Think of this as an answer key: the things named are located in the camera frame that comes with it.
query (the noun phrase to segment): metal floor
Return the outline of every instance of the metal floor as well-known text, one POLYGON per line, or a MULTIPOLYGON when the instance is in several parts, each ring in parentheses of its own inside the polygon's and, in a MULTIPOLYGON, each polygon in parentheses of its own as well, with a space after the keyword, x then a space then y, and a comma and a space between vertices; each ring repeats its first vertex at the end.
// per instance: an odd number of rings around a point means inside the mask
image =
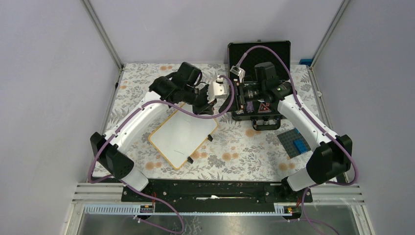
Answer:
MULTIPOLYGON (((353 212, 344 206, 306 206, 309 218, 324 221, 342 235, 359 234, 353 212)), ((175 216, 152 216, 149 221, 173 230, 180 230, 175 216)), ((280 216, 184 216, 184 235, 314 235, 318 234, 307 221, 286 222, 280 216)), ((327 235, 335 234, 325 226, 317 227, 327 235)), ((169 235, 132 216, 85 214, 78 235, 169 235)))

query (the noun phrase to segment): open black case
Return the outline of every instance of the open black case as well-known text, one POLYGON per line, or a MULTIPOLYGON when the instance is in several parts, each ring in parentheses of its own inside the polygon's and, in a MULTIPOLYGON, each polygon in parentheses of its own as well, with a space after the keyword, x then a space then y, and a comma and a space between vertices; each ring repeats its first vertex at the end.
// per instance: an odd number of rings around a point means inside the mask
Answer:
MULTIPOLYGON (((238 63, 242 55, 251 47, 256 45, 262 45, 269 47, 275 53, 277 53, 280 58, 283 60, 284 64, 290 68, 290 58, 291 58, 291 43, 290 41, 278 41, 278 42, 252 42, 252 43, 229 43, 228 44, 228 64, 229 70, 232 66, 238 63)), ((264 62, 271 62, 274 64, 279 76, 280 81, 289 80, 288 74, 285 71, 284 67, 281 65, 279 60, 272 55, 271 52, 257 48, 249 52, 248 56, 241 64, 241 68, 245 70, 245 84, 252 84, 256 82, 255 76, 255 65, 264 62)), ((228 71, 229 78, 234 81, 238 79, 238 76, 228 71)), ((259 101, 253 101, 254 111, 248 113, 246 107, 244 107, 244 113, 241 112, 232 112, 232 119, 235 121, 247 121, 252 122, 252 127, 254 130, 263 131, 263 130, 276 130, 281 126, 281 119, 284 118, 279 112, 268 112, 268 113, 258 113, 261 103, 259 101)))

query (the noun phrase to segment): tabletop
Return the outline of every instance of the tabletop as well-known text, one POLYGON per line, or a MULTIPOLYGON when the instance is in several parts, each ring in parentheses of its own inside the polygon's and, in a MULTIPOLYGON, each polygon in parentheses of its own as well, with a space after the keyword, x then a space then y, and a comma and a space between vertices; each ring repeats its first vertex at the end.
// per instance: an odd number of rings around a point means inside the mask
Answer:
MULTIPOLYGON (((225 64, 194 64, 203 72, 203 81, 212 81, 217 75, 228 74, 225 64)), ((154 79, 176 71, 180 64, 126 64, 107 129, 121 121, 144 97, 154 79)), ((317 116, 315 96, 306 66, 291 65, 291 75, 296 90, 305 105, 317 116)), ((224 99, 219 99, 219 110, 224 99)), ((227 113, 219 118, 219 127, 212 133, 213 141, 204 142, 193 154, 193 164, 185 163, 179 170, 162 157, 148 141, 149 135, 163 123, 174 110, 169 109, 156 118, 143 131, 141 138, 131 146, 127 156, 135 162, 148 178, 280 181, 304 168, 311 152, 290 159, 277 135, 293 129, 290 121, 283 119, 276 131, 255 131, 250 121, 234 121, 227 113)), ((107 175, 108 171, 96 164, 93 176, 107 175)))

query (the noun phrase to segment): blue block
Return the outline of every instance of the blue block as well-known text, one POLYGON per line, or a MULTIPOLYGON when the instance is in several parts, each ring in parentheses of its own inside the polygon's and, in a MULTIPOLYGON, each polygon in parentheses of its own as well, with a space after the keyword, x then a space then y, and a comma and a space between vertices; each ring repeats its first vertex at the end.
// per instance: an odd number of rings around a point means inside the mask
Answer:
POLYGON ((307 147, 305 146, 305 144, 302 142, 302 140, 296 140, 293 141, 293 144, 295 146, 295 148, 298 150, 298 152, 300 154, 307 152, 307 147))
POLYGON ((301 59, 300 60, 300 65, 311 66, 311 63, 313 63, 313 59, 301 59))

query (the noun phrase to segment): gray wall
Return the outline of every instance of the gray wall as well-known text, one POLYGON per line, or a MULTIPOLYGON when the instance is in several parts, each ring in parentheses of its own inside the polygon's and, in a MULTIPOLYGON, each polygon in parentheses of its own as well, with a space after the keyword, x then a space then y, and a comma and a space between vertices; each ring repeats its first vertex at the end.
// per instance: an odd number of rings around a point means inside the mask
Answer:
POLYGON ((117 69, 81 1, 0 3, 0 234, 60 232, 117 69))
POLYGON ((378 235, 413 234, 415 1, 353 1, 315 67, 378 235))
POLYGON ((92 0, 124 63, 224 62, 230 42, 290 40, 312 58, 342 0, 92 0))

